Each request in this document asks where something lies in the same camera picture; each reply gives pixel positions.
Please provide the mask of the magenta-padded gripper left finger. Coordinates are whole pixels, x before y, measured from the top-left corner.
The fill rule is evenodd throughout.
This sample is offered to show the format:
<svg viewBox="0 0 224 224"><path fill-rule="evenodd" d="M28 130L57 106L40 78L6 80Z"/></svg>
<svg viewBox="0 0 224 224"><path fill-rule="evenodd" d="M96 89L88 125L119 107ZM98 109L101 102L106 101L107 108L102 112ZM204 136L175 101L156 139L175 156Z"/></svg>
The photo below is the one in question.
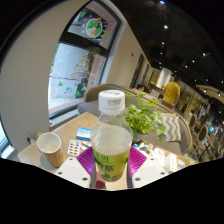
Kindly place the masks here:
<svg viewBox="0 0 224 224"><path fill-rule="evenodd" d="M55 174L84 188L96 185L96 168L93 149L89 147L77 157L68 157Z"/></svg>

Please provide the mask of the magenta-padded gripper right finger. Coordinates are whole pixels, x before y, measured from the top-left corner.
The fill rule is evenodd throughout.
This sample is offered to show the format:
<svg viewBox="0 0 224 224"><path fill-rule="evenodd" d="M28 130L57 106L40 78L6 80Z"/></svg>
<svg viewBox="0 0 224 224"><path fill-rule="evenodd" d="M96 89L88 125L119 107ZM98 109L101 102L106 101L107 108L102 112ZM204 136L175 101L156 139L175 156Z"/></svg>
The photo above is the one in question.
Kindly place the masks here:
<svg viewBox="0 0 224 224"><path fill-rule="evenodd" d="M134 188L143 187L168 175L155 158L145 156L134 147L130 150L128 171Z"/></svg>

